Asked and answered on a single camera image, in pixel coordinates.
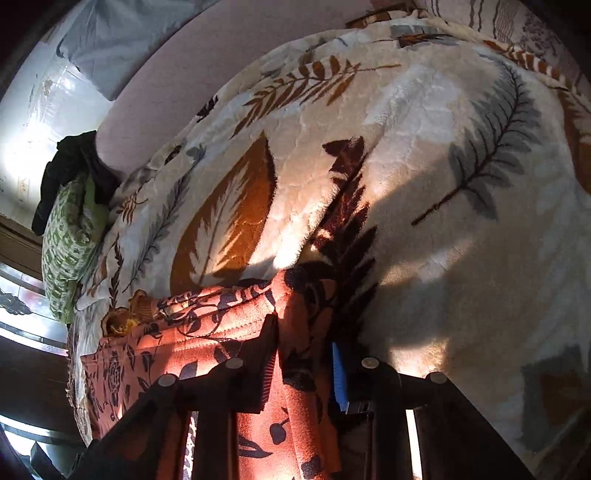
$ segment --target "black garment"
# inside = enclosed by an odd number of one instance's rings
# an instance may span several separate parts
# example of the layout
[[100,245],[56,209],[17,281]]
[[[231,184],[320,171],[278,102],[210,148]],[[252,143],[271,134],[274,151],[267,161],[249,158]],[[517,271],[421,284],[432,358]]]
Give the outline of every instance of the black garment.
[[111,200],[119,180],[96,154],[95,136],[96,131],[92,131],[58,142],[57,153],[45,167],[41,180],[41,201],[31,225],[36,235],[45,232],[60,185],[67,185],[81,172],[88,171],[95,182],[95,203],[107,205]]

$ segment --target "orange fabric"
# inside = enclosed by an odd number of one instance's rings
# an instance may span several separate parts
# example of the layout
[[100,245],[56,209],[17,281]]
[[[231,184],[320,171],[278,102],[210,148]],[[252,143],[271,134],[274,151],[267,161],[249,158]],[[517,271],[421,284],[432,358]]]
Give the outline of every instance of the orange fabric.
[[328,480],[340,471],[327,413],[330,365],[323,363],[334,294],[332,280],[312,281],[295,268],[270,282],[210,287],[158,302],[152,321],[124,337],[103,337],[96,353],[82,357],[96,437],[160,375],[208,373],[237,356],[242,342],[274,314],[280,345],[269,401],[259,415],[238,416],[241,478]]

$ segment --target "gray cloth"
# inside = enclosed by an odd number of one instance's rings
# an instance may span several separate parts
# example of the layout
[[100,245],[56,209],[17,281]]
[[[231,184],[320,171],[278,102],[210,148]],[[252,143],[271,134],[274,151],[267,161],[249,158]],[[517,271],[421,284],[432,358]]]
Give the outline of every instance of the gray cloth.
[[217,1],[91,0],[57,54],[72,62],[107,99],[115,100],[152,53]]

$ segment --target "green fabric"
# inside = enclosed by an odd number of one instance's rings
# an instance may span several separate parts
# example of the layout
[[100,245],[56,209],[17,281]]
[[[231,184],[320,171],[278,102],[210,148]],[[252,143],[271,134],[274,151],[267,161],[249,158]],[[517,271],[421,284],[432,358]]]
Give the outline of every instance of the green fabric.
[[64,323],[72,321],[74,294],[100,243],[109,211],[97,205],[95,184],[86,174],[61,187],[45,235],[41,271],[49,307]]

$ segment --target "cream blanket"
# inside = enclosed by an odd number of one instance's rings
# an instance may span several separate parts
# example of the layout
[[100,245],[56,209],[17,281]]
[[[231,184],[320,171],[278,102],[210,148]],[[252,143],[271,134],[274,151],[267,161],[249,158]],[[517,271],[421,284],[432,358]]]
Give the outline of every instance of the cream blanket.
[[119,192],[71,332],[85,439],[110,308],[322,260],[375,355],[445,372],[536,470],[589,402],[591,115],[567,87],[416,15],[250,65]]

